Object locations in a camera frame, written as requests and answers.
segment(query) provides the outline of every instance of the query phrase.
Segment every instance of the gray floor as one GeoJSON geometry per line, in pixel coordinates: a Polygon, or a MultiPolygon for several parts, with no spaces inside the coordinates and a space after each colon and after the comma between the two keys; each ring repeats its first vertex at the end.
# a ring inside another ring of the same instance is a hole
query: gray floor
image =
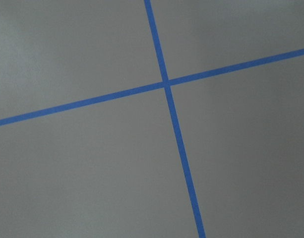
{"type": "MultiPolygon", "coordinates": [[[[304,48],[304,0],[152,6],[169,78],[304,48]]],[[[142,0],[0,1],[0,119],[161,80],[142,0]]],[[[304,238],[304,56],[172,91],[207,237],[304,238]]],[[[198,237],[163,89],[0,127],[0,238],[36,237],[198,237]]]]}

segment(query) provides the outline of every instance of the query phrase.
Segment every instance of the blue stripe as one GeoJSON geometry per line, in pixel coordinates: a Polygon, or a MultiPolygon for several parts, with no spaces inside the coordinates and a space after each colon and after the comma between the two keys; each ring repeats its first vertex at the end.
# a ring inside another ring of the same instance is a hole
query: blue stripe
{"type": "Polygon", "coordinates": [[[151,28],[151,32],[152,32],[152,37],[153,37],[154,47],[155,47],[155,51],[156,51],[158,66],[159,66],[160,71],[161,71],[161,76],[162,76],[163,81],[168,81],[167,70],[166,70],[165,61],[164,61],[164,57],[163,57],[163,52],[162,52],[162,48],[161,48],[161,42],[160,42],[160,39],[158,37],[151,2],[150,2],[150,0],[144,0],[144,2],[145,2],[147,17],[148,17],[148,22],[150,24],[150,28],[151,28]]]}
{"type": "Polygon", "coordinates": [[[182,132],[181,132],[181,128],[180,128],[180,124],[179,124],[179,120],[178,120],[178,116],[177,116],[177,112],[176,112],[176,108],[175,108],[175,103],[174,103],[174,99],[173,99],[173,95],[172,95],[171,86],[170,86],[168,75],[167,75],[166,65],[165,65],[163,52],[162,52],[162,48],[161,48],[161,43],[159,40],[157,28],[156,28],[156,23],[155,23],[155,19],[154,19],[154,15],[153,15],[151,2],[150,2],[150,0],[144,0],[144,1],[145,1],[148,21],[149,21],[150,28],[151,28],[151,33],[153,36],[153,42],[154,42],[154,47],[155,47],[156,56],[157,56],[157,60],[158,60],[158,65],[159,65],[159,68],[161,71],[162,80],[164,82],[164,89],[165,89],[167,104],[168,104],[168,108],[169,108],[171,119],[172,119],[176,142],[177,142],[177,146],[178,146],[178,150],[179,150],[179,154],[180,154],[180,158],[181,158],[181,162],[182,162],[182,169],[183,169],[183,173],[185,176],[185,181],[186,181],[186,185],[187,185],[187,189],[188,189],[188,193],[189,193],[189,198],[190,198],[194,218],[196,221],[198,235],[199,235],[199,238],[205,238],[206,237],[205,230],[204,230],[203,223],[202,223],[202,218],[201,218],[201,214],[200,214],[200,210],[199,210],[199,206],[198,206],[196,192],[195,192],[194,185],[192,182],[192,177],[191,177],[191,173],[190,173],[186,150],[185,150],[185,146],[184,146],[183,139],[182,139],[182,132]]]}
{"type": "Polygon", "coordinates": [[[304,56],[304,49],[297,50],[297,51],[291,51],[291,52],[287,52],[287,53],[283,53],[283,54],[279,54],[279,55],[275,55],[275,56],[269,56],[269,57],[265,57],[265,58],[261,58],[261,59],[256,59],[256,60],[252,60],[252,61],[248,61],[248,62],[244,62],[244,63],[233,64],[230,66],[217,68],[217,69],[213,69],[213,70],[209,70],[209,71],[205,71],[205,72],[201,72],[201,73],[196,73],[196,74],[192,74],[192,75],[188,75],[188,76],[174,78],[174,79],[170,80],[170,85],[186,83],[186,82],[190,82],[190,81],[194,81],[194,80],[199,80],[199,79],[203,79],[203,78],[216,76],[219,74],[230,73],[230,72],[234,72],[234,71],[238,71],[238,70],[242,70],[242,69],[246,69],[246,68],[252,68],[252,67],[256,67],[259,65],[267,64],[267,63],[287,60],[287,59],[291,59],[291,58],[295,58],[295,57],[299,57],[299,56],[304,56]]]}
{"type": "Polygon", "coordinates": [[[54,114],[54,113],[59,113],[59,112],[63,112],[63,111],[67,111],[67,110],[71,110],[71,109],[75,109],[75,108],[81,108],[81,107],[85,107],[85,106],[88,106],[91,104],[101,103],[101,102],[105,102],[105,101],[109,101],[109,100],[113,100],[113,99],[117,99],[117,98],[122,98],[122,97],[130,96],[130,95],[134,95],[134,94],[139,94],[139,93],[143,93],[143,92],[147,92],[147,91],[151,91],[151,90],[160,89],[163,87],[164,87],[163,82],[158,82],[158,83],[153,83],[153,84],[149,84],[149,85],[142,86],[142,87],[137,87],[137,88],[132,88],[132,89],[124,90],[124,91],[119,91],[116,93],[106,94],[106,95],[95,97],[95,98],[89,98],[89,99],[85,99],[85,100],[81,100],[81,101],[77,101],[77,102],[73,102],[73,103],[68,103],[68,104],[64,104],[64,105],[60,105],[60,106],[56,106],[56,107],[52,107],[52,108],[46,108],[46,109],[39,110],[39,111],[25,113],[25,114],[21,114],[21,115],[10,117],[10,118],[4,118],[4,119],[0,120],[0,126],[15,123],[15,122],[22,121],[22,120],[28,120],[28,119],[38,118],[38,117],[42,117],[42,116],[46,116],[46,115],[50,115],[50,114],[54,114]]]}

